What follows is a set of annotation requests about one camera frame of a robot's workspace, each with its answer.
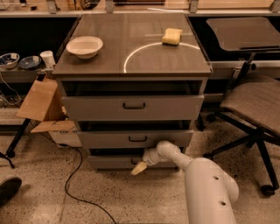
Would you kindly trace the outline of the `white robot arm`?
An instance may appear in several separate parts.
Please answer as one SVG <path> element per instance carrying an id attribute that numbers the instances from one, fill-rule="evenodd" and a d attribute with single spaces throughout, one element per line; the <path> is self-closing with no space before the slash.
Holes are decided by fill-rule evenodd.
<path id="1" fill-rule="evenodd" d="M 179 147 L 160 141 L 155 148 L 144 151 L 132 175 L 160 162 L 173 162 L 185 173 L 185 199 L 189 224 L 236 224 L 232 205 L 238 200 L 236 181 L 214 161 L 191 158 Z"/>

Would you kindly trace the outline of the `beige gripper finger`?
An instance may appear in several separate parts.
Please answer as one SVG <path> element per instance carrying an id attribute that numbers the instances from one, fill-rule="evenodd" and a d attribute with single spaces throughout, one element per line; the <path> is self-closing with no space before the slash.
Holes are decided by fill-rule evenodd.
<path id="1" fill-rule="evenodd" d="M 133 170 L 131 171 L 131 174 L 133 176 L 136 176 L 137 174 L 139 174 L 140 172 L 143 172 L 145 169 L 147 168 L 147 164 L 142 161 L 136 164 L 136 166 L 133 168 Z"/>

